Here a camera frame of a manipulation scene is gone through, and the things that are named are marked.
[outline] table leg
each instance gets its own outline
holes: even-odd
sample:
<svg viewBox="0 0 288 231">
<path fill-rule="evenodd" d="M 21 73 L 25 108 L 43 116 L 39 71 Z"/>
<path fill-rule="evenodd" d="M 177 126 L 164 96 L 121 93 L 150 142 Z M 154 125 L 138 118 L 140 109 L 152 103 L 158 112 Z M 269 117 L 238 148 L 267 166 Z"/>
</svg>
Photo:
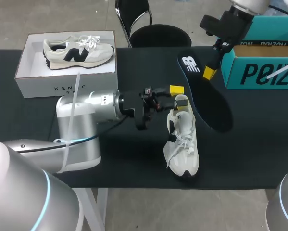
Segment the table leg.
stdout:
<svg viewBox="0 0 288 231">
<path fill-rule="evenodd" d="M 100 215 L 99 207 L 96 203 L 91 189 L 73 189 L 80 199 L 84 216 L 92 231 L 105 231 L 104 223 Z"/>
<path fill-rule="evenodd" d="M 97 206 L 100 211 L 100 215 L 105 225 L 105 216 L 106 216 L 106 206 L 107 206 L 107 198 L 109 194 L 108 188 L 98 188 L 98 196 L 97 196 Z"/>
</svg>

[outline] white shoe box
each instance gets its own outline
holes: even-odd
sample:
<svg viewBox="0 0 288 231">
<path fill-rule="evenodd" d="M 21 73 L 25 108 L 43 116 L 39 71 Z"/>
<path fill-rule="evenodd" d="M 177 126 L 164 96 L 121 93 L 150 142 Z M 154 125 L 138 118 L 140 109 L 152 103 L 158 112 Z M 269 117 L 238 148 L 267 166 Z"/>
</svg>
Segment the white shoe box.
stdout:
<svg viewBox="0 0 288 231">
<path fill-rule="evenodd" d="M 70 67 L 50 70 L 43 57 L 43 40 L 65 40 L 70 35 L 100 36 L 100 43 L 114 46 L 114 55 L 103 65 L 85 69 Z M 23 49 L 15 80 L 24 98 L 63 96 L 74 93 L 77 73 L 81 74 L 79 93 L 118 88 L 115 34 L 113 31 L 78 31 L 30 34 Z"/>
</svg>

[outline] black cable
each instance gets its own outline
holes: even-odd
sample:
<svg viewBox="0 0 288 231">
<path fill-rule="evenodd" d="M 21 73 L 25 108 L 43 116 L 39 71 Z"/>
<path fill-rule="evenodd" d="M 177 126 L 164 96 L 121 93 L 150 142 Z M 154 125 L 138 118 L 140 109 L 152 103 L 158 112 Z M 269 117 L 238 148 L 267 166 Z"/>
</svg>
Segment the black cable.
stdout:
<svg viewBox="0 0 288 231">
<path fill-rule="evenodd" d="M 71 143 L 69 146 L 73 146 L 76 144 L 81 144 L 81 143 L 85 143 L 87 141 L 91 141 L 111 130 L 113 130 L 114 128 L 118 127 L 119 125 L 121 125 L 126 119 L 128 118 L 128 116 L 124 117 L 121 121 L 119 121 L 117 124 L 111 126 L 110 128 L 104 130 L 103 132 L 101 132 L 100 134 L 97 134 L 95 136 L 89 137 L 87 139 L 81 140 L 81 141 L 77 141 L 77 142 L 73 142 Z M 53 146 L 53 147 L 47 147 L 47 148 L 37 148 L 37 149 L 31 149 L 31 150 L 23 150 L 23 151 L 18 151 L 18 153 L 32 153 L 32 152 L 40 152 L 40 151 L 47 151 L 47 150 L 53 150 L 53 149 L 58 149 L 58 148 L 64 148 L 66 147 L 66 144 L 62 144 L 62 145 L 58 145 L 58 146 Z"/>
<path fill-rule="evenodd" d="M 288 12 L 287 12 L 287 11 L 285 11 L 285 10 L 283 10 L 283 9 L 281 9 L 281 8 L 278 8 L 278 7 L 276 7 L 276 6 L 269 5 L 269 8 L 274 9 L 274 10 L 277 10 L 277 11 L 280 11 L 281 13 L 284 13 L 284 14 L 287 14 L 287 15 L 288 15 Z"/>
</svg>

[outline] new balance sneaker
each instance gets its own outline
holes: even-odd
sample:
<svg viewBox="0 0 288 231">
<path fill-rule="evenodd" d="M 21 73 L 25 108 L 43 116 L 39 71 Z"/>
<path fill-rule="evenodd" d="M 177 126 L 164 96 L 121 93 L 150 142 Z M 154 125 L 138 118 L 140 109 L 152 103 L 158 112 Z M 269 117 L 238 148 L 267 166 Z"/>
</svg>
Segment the new balance sneaker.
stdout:
<svg viewBox="0 0 288 231">
<path fill-rule="evenodd" d="M 43 41 L 43 54 L 51 70 L 72 66 L 93 68 L 108 61 L 114 53 L 110 44 L 95 36 L 70 36 L 63 41 Z"/>
<path fill-rule="evenodd" d="M 177 95 L 175 100 L 187 100 L 185 95 Z M 169 140 L 164 146 L 164 156 L 169 167 L 176 175 L 194 176 L 199 167 L 197 151 L 195 116 L 188 106 L 171 110 L 167 116 Z"/>
</svg>

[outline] black n logo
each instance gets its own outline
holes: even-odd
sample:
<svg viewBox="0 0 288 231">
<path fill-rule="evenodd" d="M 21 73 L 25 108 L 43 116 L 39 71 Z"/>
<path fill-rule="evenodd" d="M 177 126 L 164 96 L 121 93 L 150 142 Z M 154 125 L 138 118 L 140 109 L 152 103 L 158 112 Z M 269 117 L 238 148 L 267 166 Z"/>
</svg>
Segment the black n logo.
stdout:
<svg viewBox="0 0 288 231">
<path fill-rule="evenodd" d="M 64 60 L 70 61 L 73 58 L 75 62 L 84 62 L 88 54 L 89 52 L 85 48 L 83 49 L 81 55 L 78 48 L 71 48 L 65 56 Z"/>
</svg>

